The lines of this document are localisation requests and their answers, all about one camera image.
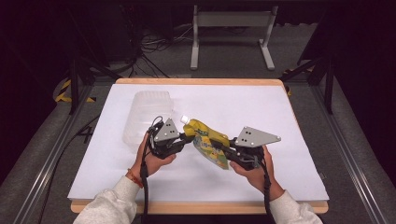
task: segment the clear plastic container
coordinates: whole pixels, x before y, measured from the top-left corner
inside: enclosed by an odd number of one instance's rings
[[[122,141],[137,152],[146,131],[158,116],[172,117],[173,101],[168,91],[140,91],[134,95]]]

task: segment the white paper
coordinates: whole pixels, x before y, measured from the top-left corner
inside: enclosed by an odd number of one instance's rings
[[[276,179],[297,201],[329,200],[318,176],[288,96],[279,86],[205,86],[115,84],[107,97],[92,140],[69,192],[71,200],[90,200],[111,189],[125,175],[135,154],[122,142],[130,105],[138,91],[169,91],[177,129],[182,115],[210,128],[238,136],[249,126],[281,136],[268,145]],[[260,192],[233,170],[224,171],[205,159],[192,144],[148,178],[152,202],[262,202]],[[143,201],[143,190],[137,195]]]

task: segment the gray carpet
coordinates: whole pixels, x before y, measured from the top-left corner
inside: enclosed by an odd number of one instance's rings
[[[314,29],[315,25],[274,28],[269,50],[276,66],[275,71],[268,71],[265,67],[257,44],[261,31],[257,29],[246,29],[240,35],[224,29],[203,30],[200,39],[199,68],[196,71],[190,70],[191,41],[188,39],[164,51],[155,51],[146,55],[171,77],[276,78],[280,77],[284,70],[296,66]],[[141,70],[135,66],[134,76],[147,76],[142,70],[155,75],[141,59],[137,64]],[[122,75],[127,77],[130,73],[131,70]],[[68,139],[101,112],[110,83],[106,78],[99,79],[102,81],[96,82],[90,93],[90,96],[96,97],[97,101],[84,104]],[[325,223],[373,223],[339,153],[339,146],[332,135],[326,117],[320,110],[320,102],[314,97],[312,88],[298,80],[304,80],[304,75],[288,83],[292,92],[290,102],[318,172],[325,176],[323,182],[330,196],[329,212],[321,217]],[[69,103],[58,103],[1,186],[0,223],[12,223],[18,214],[24,198],[34,184],[35,177],[68,118],[69,109]],[[389,223],[395,223],[396,213],[393,207],[396,205],[396,190],[376,161],[337,83],[334,86],[333,112],[333,117],[337,120],[356,162],[363,170],[381,211]],[[70,201],[66,197],[87,146],[88,144],[84,144],[84,136],[78,136],[66,149],[54,176],[41,223],[72,223],[77,216],[70,211]],[[44,195],[45,193],[41,195],[28,223],[37,223]],[[188,218],[189,223],[197,223],[202,217],[181,218]],[[213,218],[217,223],[231,222],[228,216]],[[232,223],[260,223],[261,218],[261,216],[231,216]]]

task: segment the table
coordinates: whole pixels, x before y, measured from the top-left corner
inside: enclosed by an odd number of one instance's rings
[[[133,84],[133,85],[162,85],[166,88],[169,85],[212,85],[212,86],[235,86],[237,87],[281,87],[283,83],[277,79],[214,79],[214,78],[122,78],[117,81],[117,84]],[[287,97],[286,92],[282,89],[282,97]],[[179,160],[186,153],[183,149],[177,156]],[[72,200],[71,209],[73,212],[80,212],[90,200]],[[318,214],[326,213],[328,211],[328,204],[326,200],[308,202],[314,211]],[[138,203],[137,212],[142,213],[143,204]],[[263,201],[256,202],[156,202],[155,200],[149,203],[148,212],[150,214],[265,214]]]

